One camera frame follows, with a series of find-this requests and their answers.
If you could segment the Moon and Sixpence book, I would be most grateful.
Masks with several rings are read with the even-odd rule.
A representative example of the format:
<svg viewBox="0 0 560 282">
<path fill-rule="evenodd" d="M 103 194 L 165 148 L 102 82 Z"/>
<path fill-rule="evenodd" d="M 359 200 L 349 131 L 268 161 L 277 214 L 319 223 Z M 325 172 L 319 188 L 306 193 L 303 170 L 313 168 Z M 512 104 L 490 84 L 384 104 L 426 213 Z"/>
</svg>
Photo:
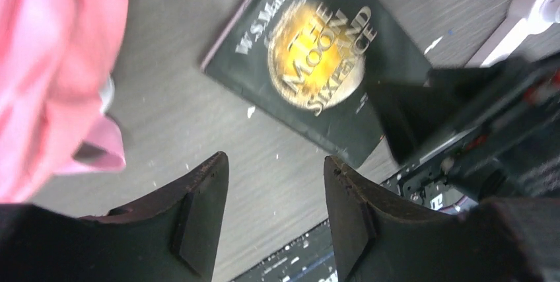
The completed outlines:
<svg viewBox="0 0 560 282">
<path fill-rule="evenodd" d="M 203 72 L 361 166 L 382 129 L 373 81 L 423 83 L 430 63 L 379 0 L 243 0 Z"/>
</svg>

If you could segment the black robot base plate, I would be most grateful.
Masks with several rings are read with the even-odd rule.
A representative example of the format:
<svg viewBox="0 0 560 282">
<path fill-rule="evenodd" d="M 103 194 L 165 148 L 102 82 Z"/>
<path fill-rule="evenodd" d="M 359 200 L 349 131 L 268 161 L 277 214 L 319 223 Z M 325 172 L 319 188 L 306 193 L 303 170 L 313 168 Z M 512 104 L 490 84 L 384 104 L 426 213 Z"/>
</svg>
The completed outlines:
<svg viewBox="0 0 560 282">
<path fill-rule="evenodd" d="M 264 258 L 233 279 L 234 282 L 337 282 L 328 220 Z"/>
</svg>

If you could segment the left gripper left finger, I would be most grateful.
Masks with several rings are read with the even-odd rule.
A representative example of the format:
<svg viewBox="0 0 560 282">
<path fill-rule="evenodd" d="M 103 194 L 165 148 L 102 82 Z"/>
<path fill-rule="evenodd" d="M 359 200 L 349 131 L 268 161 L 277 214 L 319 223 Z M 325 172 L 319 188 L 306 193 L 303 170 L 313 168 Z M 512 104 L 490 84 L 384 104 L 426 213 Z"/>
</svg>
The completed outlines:
<svg viewBox="0 0 560 282">
<path fill-rule="evenodd" d="M 218 152 L 105 216 L 1 206 L 2 281 L 210 281 L 228 192 Z"/>
</svg>

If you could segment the pink student backpack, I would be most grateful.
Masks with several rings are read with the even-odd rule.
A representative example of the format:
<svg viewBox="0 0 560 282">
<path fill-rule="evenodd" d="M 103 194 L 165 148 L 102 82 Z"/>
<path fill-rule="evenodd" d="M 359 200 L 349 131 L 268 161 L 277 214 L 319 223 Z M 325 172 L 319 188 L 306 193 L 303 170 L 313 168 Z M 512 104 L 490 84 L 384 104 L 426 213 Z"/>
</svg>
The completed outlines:
<svg viewBox="0 0 560 282">
<path fill-rule="evenodd" d="M 107 115 L 128 0 L 1 0 L 1 202 L 52 176 L 119 172 Z"/>
</svg>

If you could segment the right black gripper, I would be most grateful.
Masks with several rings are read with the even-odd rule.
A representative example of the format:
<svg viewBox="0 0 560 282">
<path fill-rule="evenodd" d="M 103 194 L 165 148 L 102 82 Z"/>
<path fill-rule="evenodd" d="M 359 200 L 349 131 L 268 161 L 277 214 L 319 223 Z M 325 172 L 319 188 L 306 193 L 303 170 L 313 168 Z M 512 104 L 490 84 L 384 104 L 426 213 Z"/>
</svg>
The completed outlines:
<svg viewBox="0 0 560 282">
<path fill-rule="evenodd" d="M 431 69 L 427 82 L 367 83 L 400 197 L 559 197 L 558 53 Z"/>
</svg>

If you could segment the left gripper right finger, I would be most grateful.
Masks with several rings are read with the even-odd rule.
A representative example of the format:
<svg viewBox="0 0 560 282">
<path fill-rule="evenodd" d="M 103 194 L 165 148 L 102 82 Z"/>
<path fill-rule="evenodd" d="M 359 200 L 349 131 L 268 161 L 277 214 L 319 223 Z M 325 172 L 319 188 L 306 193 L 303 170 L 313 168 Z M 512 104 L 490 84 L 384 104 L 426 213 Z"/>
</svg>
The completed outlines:
<svg viewBox="0 0 560 282">
<path fill-rule="evenodd" d="M 559 200 L 495 198 L 433 211 L 324 161 L 340 281 L 558 281 Z"/>
</svg>

